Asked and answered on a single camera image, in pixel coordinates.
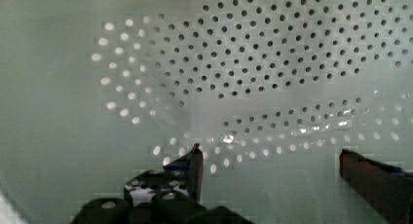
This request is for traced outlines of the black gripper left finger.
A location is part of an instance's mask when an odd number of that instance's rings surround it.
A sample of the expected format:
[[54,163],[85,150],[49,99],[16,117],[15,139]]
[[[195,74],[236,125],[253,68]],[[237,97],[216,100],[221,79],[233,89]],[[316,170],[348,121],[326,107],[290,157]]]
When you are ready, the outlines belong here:
[[82,206],[70,224],[253,224],[233,210],[200,204],[204,155],[200,145],[161,169],[128,181],[124,197]]

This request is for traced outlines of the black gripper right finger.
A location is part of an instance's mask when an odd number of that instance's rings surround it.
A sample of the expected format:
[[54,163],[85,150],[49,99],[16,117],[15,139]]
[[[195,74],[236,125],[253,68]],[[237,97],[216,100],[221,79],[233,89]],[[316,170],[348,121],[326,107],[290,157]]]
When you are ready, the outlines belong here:
[[343,149],[340,176],[389,224],[412,224],[412,173]]

